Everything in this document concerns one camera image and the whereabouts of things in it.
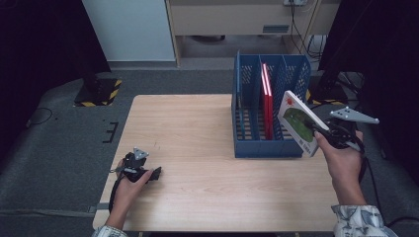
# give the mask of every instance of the red book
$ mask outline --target red book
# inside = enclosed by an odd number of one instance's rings
[[[264,111],[264,128],[265,137],[268,140],[273,139],[273,102],[272,102],[272,90],[271,90],[271,77],[269,75],[268,66],[266,63],[262,63],[261,70],[262,77],[262,100],[263,100],[263,111]]]

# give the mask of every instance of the white cabinet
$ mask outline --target white cabinet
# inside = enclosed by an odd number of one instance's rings
[[[305,33],[316,3],[292,8],[281,0],[168,1],[175,36],[289,34],[293,19]]]
[[[83,0],[108,61],[175,61],[164,0]]]

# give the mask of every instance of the book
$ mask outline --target book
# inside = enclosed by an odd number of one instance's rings
[[[243,118],[243,93],[241,92],[241,81],[240,81],[240,77],[239,76],[235,76],[235,78],[237,78],[237,94],[236,94],[236,98],[237,98],[237,108],[238,108],[238,117],[239,117],[239,123],[240,123],[240,128],[241,128],[241,138],[245,139],[246,133],[245,133],[245,127],[244,127],[244,118]]]
[[[324,130],[329,130],[329,127],[292,91],[284,92],[278,112],[278,120],[310,157],[318,149],[311,124],[316,123]]]
[[[274,116],[271,77],[266,63],[261,64],[261,69],[265,138],[267,140],[272,140],[274,136]]]

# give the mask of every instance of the black cable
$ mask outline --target black cable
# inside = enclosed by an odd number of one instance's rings
[[[320,59],[322,56],[322,52],[321,52],[321,48],[323,45],[323,36],[321,37],[321,45],[320,45],[320,49],[319,51],[312,51],[311,48],[311,44],[313,43],[313,39],[314,36],[310,37],[310,41],[308,42],[308,46],[307,46],[307,54],[311,57],[311,58],[317,58]]]
[[[293,40],[293,28],[295,28],[296,32],[298,33],[298,37],[301,40],[301,45],[304,48],[304,50],[306,52],[308,52],[307,47],[305,46],[305,42],[304,39],[301,36],[301,33],[299,32],[298,28],[296,27],[296,23],[294,20],[294,15],[295,15],[295,3],[293,0],[290,1],[291,2],[291,14],[292,14],[292,24],[291,24],[291,40],[293,41],[293,44],[295,45],[295,47],[298,49],[299,54],[301,54],[301,49],[296,45],[295,41]]]
[[[402,221],[402,220],[414,220],[414,221],[419,222],[419,218],[411,217],[411,216],[403,216],[403,217],[399,217],[399,218],[394,219],[393,221],[389,222],[385,226],[390,228],[391,226],[393,226],[394,224],[397,224],[397,222]]]
[[[321,56],[323,56],[323,41],[324,41],[324,36],[321,36],[321,43],[320,43],[320,49],[318,51],[319,54],[319,58],[321,59]]]
[[[338,79],[336,80],[336,82],[338,82],[338,83],[340,83],[342,86],[345,86],[346,88],[348,88],[348,89],[349,89],[350,91],[352,91],[355,95],[358,95],[358,94],[360,93],[358,88],[354,88],[351,84],[349,84],[349,83],[347,83],[347,82],[342,81],[342,79],[340,79],[340,78],[338,78]]]
[[[294,14],[294,5],[293,5],[293,1],[291,2],[291,16],[292,16],[292,22],[291,22],[291,40],[293,41],[293,45],[296,47],[296,49],[298,49],[299,54],[301,54],[301,50],[299,49],[299,47],[296,45],[296,42],[293,40],[293,27],[295,25],[295,21],[293,20],[293,14]]]
[[[39,122],[31,122],[30,125],[39,125],[39,124],[43,124],[44,122],[48,121],[49,119],[51,119],[52,117],[52,110],[49,108],[45,108],[45,107],[39,107],[37,108],[35,111],[39,111],[39,110],[46,110],[49,111],[49,116],[48,118],[44,119],[43,121],[39,121]]]
[[[365,84],[365,82],[366,82],[366,77],[363,75],[363,74],[361,74],[361,73],[359,73],[359,72],[357,72],[357,75],[361,78],[361,87],[363,87],[364,86],[364,84]]]
[[[348,89],[350,89],[352,92],[354,92],[355,94],[359,94],[359,93],[361,93],[361,88],[360,87],[358,87],[357,85],[355,85],[355,83],[349,78],[349,75],[348,75],[348,73],[347,72],[345,72],[345,73],[340,73],[339,75],[342,75],[347,81],[348,81]],[[338,82],[342,82],[342,83],[345,83],[345,82],[343,82],[339,77],[338,77]]]
[[[114,182],[114,186],[112,187],[111,197],[109,199],[109,205],[108,205],[109,213],[111,213],[112,209],[114,208],[115,195],[117,194],[118,186],[120,185],[121,180],[125,177],[125,175],[123,173],[124,167],[125,167],[125,164],[123,163],[123,168],[120,170],[120,173],[118,174],[118,178]]]
[[[371,167],[370,160],[369,160],[367,157],[365,157],[365,161],[366,161],[366,163],[367,163],[367,167],[368,167],[368,169],[369,169],[369,171],[370,171],[371,180],[372,180],[372,183],[373,183],[373,189],[374,189],[374,193],[375,193],[375,195],[376,195],[377,208],[378,208],[378,210],[379,210],[379,212],[380,212],[380,214],[381,214],[382,222],[384,223],[384,225],[385,225],[386,227],[390,228],[391,226],[393,226],[394,224],[396,224],[396,223],[398,223],[399,221],[402,221],[402,220],[413,220],[413,221],[417,221],[417,222],[419,222],[419,218],[417,218],[417,217],[412,217],[412,216],[402,216],[402,217],[395,218],[394,220],[390,221],[389,223],[386,223],[385,218],[384,218],[384,215],[383,215],[383,213],[382,213],[381,203],[380,203],[380,201],[379,201],[379,197],[378,197],[378,191],[377,191],[376,179],[375,179],[375,177],[374,177],[373,168]]]
[[[385,218],[384,218],[384,214],[382,213],[381,202],[379,201],[379,197],[378,197],[376,178],[374,177],[373,168],[371,167],[370,160],[367,157],[365,157],[365,161],[367,163],[367,168],[370,171],[371,181],[373,183],[373,190],[374,190],[374,194],[376,196],[376,201],[377,201],[377,208],[379,210],[379,213],[381,213],[382,222],[384,222],[385,224]]]

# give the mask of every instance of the sleeve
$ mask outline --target sleeve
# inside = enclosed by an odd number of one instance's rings
[[[379,210],[373,205],[334,205],[338,222],[333,230],[336,237],[397,237],[384,226]]]
[[[127,237],[127,235],[122,230],[104,225],[96,229],[92,237]]]

